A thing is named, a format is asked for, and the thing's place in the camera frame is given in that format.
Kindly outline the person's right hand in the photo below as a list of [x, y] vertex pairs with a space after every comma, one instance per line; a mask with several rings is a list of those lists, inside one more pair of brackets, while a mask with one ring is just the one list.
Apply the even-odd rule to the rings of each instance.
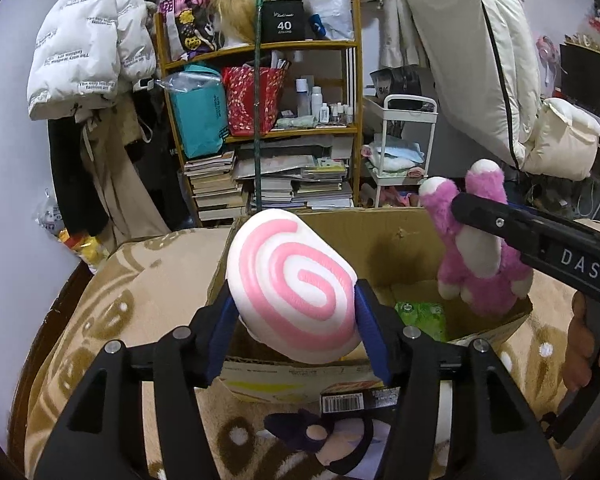
[[580, 292], [573, 295], [572, 310], [562, 380], [569, 391], [577, 391], [591, 380], [595, 338], [585, 325], [586, 299]]

